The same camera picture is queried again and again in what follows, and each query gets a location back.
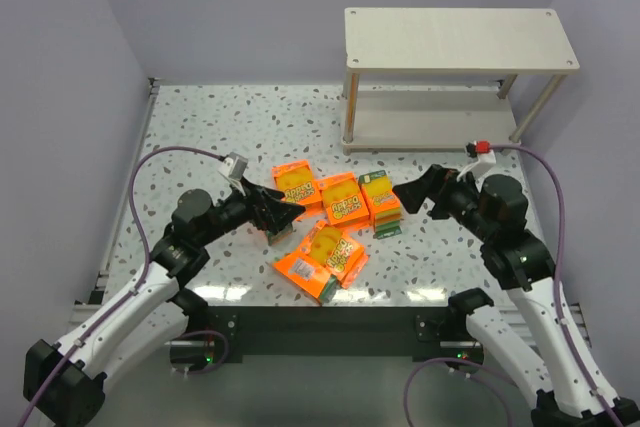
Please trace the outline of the orange Scrub Daddy box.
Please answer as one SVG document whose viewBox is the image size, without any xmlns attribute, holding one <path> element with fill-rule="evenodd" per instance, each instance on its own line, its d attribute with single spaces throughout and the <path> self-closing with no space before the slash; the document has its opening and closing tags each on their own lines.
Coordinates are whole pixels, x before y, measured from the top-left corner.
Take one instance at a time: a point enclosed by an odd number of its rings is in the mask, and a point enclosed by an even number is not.
<svg viewBox="0 0 640 427">
<path fill-rule="evenodd" d="M 369 260 L 362 244 L 324 220 L 314 225 L 298 250 L 335 276 L 343 289 L 354 283 Z"/>
<path fill-rule="evenodd" d="M 328 223 L 340 229 L 364 228 L 370 213 L 353 172 L 345 172 L 318 181 Z"/>
<path fill-rule="evenodd" d="M 304 217 L 321 213 L 321 193 L 308 160 L 275 166 L 272 168 L 272 176 L 286 202 L 305 208 Z"/>
</svg>

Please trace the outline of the multicolour sponge stack pack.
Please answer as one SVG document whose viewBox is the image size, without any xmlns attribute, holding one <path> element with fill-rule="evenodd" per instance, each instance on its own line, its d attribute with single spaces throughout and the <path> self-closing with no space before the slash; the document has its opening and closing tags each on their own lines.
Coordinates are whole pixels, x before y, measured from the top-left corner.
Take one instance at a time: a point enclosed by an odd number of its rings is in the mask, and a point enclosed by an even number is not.
<svg viewBox="0 0 640 427">
<path fill-rule="evenodd" d="M 358 184 L 369 210 L 374 237 L 384 239 L 398 235 L 401 232 L 402 207 L 386 171 L 361 175 Z"/>
<path fill-rule="evenodd" d="M 286 226 L 284 229 L 282 229 L 281 231 L 279 231 L 277 233 L 274 233 L 274 232 L 271 232 L 271 231 L 266 231 L 265 235 L 266 235 L 267 243 L 268 243 L 269 246 L 273 246 L 273 245 L 277 244 L 278 242 L 280 242 L 281 240 L 283 240 L 284 238 L 286 238 L 292 232 L 293 232 L 293 226 L 292 225 Z"/>
<path fill-rule="evenodd" d="M 338 287 L 338 280 L 333 274 L 299 251 L 275 261 L 273 267 L 319 304 L 329 302 Z"/>
</svg>

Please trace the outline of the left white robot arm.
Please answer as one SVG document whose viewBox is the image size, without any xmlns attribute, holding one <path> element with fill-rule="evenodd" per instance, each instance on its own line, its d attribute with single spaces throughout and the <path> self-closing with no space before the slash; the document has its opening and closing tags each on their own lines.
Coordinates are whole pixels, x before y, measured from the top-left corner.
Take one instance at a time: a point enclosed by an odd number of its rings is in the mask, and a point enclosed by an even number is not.
<svg viewBox="0 0 640 427">
<path fill-rule="evenodd" d="M 59 426 L 85 426 L 102 407 L 113 372 L 106 365 L 157 307 L 176 306 L 181 319 L 169 337 L 190 337 L 191 321 L 205 325 L 207 302 L 188 283 L 209 260 L 207 246 L 245 223 L 278 234 L 304 213 L 283 193 L 242 181 L 224 200 L 214 202 L 202 189 L 184 192 L 163 237 L 145 251 L 144 263 L 109 302 L 53 344 L 36 342 L 25 358 L 23 396 L 28 412 L 40 410 Z"/>
</svg>

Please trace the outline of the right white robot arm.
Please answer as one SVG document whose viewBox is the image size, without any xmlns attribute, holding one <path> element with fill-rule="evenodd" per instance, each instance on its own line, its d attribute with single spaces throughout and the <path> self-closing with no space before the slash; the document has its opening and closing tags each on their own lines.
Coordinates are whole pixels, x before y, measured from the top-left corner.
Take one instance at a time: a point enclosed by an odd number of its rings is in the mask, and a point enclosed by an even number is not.
<svg viewBox="0 0 640 427">
<path fill-rule="evenodd" d="M 434 220 L 454 219 L 481 243 L 484 266 L 515 305 L 534 343 L 528 345 L 480 288 L 449 298 L 444 328 L 463 328 L 499 362 L 525 397 L 536 426 L 629 426 L 639 408 L 620 396 L 598 368 L 571 315 L 545 246 L 526 227 L 521 184 L 502 174 L 478 185 L 472 173 L 434 164 L 394 187 L 405 210 L 427 200 Z"/>
</svg>

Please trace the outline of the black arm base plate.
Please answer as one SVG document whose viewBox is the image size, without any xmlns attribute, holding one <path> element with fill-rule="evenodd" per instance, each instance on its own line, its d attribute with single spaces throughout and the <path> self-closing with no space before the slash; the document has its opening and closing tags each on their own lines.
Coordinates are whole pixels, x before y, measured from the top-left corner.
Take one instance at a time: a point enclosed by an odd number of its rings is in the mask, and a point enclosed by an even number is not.
<svg viewBox="0 0 640 427">
<path fill-rule="evenodd" d="M 226 361 L 246 356 L 449 357 L 482 364 L 485 349 L 446 307 L 210 307 L 186 332 L 216 331 L 229 343 Z"/>
</svg>

